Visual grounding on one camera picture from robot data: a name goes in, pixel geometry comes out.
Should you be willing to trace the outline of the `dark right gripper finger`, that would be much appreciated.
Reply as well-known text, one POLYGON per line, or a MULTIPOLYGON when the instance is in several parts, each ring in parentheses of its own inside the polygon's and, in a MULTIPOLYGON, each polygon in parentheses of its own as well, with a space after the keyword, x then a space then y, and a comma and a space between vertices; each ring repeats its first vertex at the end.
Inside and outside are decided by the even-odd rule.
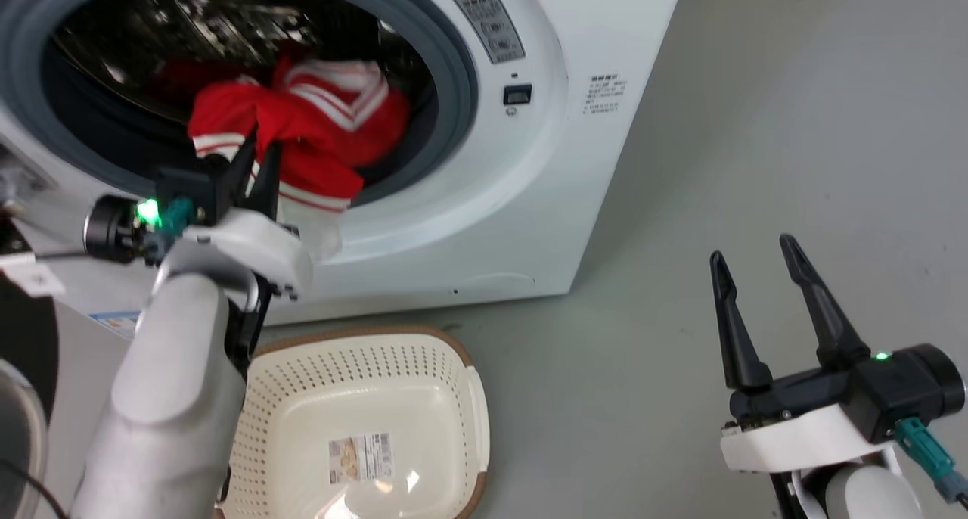
POLYGON ((790 278, 801 288, 808 307, 818 340, 816 357, 820 367, 825 370, 848 370, 854 364, 868 359, 871 349, 858 336, 796 238, 791 234, 782 234, 779 246, 790 278))
POLYGON ((740 391, 765 390, 772 385, 772 373, 762 362, 748 334, 737 305, 737 287, 721 251, 713 251, 711 265, 713 304, 726 388, 740 391))

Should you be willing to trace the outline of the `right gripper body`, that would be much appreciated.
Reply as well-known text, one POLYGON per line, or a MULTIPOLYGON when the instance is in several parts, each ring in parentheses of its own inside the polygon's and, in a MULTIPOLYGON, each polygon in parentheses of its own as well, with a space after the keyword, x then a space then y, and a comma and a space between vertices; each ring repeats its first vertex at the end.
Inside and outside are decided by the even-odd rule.
POLYGON ((896 424, 929 424, 966 405, 966 378, 932 344, 879 351, 842 371, 787 375, 730 399, 735 426, 720 448, 727 467, 781 474, 850 462, 891 446, 896 424))

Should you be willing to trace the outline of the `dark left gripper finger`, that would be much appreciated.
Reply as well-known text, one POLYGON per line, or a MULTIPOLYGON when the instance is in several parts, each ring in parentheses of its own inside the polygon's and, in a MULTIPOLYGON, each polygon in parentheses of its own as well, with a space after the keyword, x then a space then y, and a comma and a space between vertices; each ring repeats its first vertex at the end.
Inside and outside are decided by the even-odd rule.
POLYGON ((277 219, 281 175, 281 143, 271 143, 259 164, 253 187, 248 194, 248 209, 269 219, 277 219))
POLYGON ((253 127, 231 162, 218 177, 218 208, 228 211, 246 198, 251 170, 257 155, 257 128, 253 127))

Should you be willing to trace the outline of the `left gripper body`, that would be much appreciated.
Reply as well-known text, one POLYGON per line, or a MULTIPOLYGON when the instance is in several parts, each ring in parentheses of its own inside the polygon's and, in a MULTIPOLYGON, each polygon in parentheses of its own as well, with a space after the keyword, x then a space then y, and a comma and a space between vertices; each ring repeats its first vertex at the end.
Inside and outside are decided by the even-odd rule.
POLYGON ((311 287, 314 267, 300 236, 248 209, 255 177, 249 178, 239 207, 220 211, 218 177, 224 169, 163 168, 152 198, 101 196, 84 222, 85 253, 119 264, 142 260, 156 268, 152 294, 177 275, 196 274, 247 302, 298 299, 311 287))

